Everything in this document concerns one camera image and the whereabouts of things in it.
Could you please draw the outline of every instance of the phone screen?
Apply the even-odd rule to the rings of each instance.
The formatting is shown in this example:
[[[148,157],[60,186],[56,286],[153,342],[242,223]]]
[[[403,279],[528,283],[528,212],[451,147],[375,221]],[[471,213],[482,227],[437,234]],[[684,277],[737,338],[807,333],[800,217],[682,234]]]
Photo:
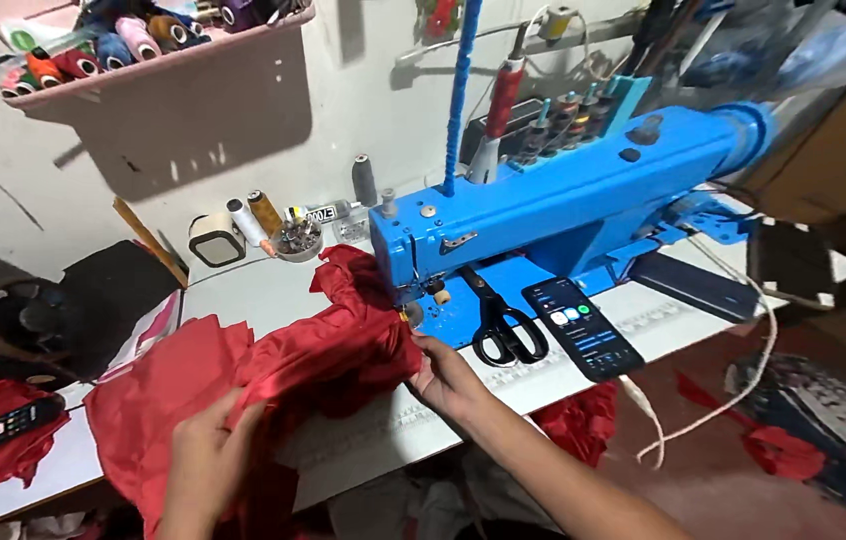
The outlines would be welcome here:
[[[547,279],[523,289],[523,296],[590,381],[606,381],[645,364],[572,280]]]

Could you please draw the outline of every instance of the sewing machine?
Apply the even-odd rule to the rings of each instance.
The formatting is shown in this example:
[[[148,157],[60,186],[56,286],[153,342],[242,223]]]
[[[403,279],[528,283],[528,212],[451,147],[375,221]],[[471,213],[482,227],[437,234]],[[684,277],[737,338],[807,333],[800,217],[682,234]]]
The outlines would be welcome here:
[[[479,325],[477,296],[456,272],[463,265],[532,316],[523,288],[565,276],[595,295],[634,257],[685,238],[687,225],[723,244],[744,240],[741,220],[693,188],[752,163],[773,133],[757,104],[670,106],[522,170],[502,164],[493,183],[457,178],[453,196],[429,187],[396,199],[395,211],[377,206],[373,247],[394,305],[422,312],[420,330],[458,348]],[[440,289],[437,298],[451,299],[434,300]]]

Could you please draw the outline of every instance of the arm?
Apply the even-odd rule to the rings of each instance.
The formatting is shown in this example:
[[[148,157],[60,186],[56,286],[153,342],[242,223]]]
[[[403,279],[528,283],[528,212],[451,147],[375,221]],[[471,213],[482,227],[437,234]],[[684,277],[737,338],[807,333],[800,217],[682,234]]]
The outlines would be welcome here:
[[[565,453],[486,389],[463,357],[434,337],[415,336],[426,353],[410,382],[513,475],[571,538],[687,539],[652,504],[626,494]]]
[[[210,540],[219,517],[236,495],[246,473],[250,441],[265,402],[250,405],[233,431],[223,423],[242,388],[173,430],[172,463],[158,540]]]

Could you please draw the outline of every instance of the hand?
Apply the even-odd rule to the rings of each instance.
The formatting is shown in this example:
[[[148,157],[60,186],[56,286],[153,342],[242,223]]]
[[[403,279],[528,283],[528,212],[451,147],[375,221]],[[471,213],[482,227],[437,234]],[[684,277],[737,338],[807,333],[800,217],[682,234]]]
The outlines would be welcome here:
[[[173,430],[163,538],[209,538],[246,473],[250,442],[265,402],[250,405],[230,432],[223,423],[242,388],[234,388]]]
[[[412,339],[424,356],[409,383],[430,407],[465,425],[493,394],[453,347],[428,335],[414,334]]]

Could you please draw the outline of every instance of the scissors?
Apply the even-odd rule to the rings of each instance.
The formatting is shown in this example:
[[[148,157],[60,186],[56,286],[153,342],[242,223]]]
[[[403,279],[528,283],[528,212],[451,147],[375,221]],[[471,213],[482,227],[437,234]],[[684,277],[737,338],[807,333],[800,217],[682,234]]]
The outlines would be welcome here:
[[[500,293],[489,287],[486,280],[469,266],[461,267],[459,273],[479,298],[479,329],[473,335],[473,350],[477,358],[493,367],[511,367],[516,365],[516,362],[531,364],[540,361],[549,353],[549,342],[532,319],[522,311],[510,307]],[[506,317],[514,319],[517,326],[526,330],[533,342],[533,352],[526,348],[506,321]],[[483,349],[483,342],[487,339],[496,345],[500,357],[491,358]]]

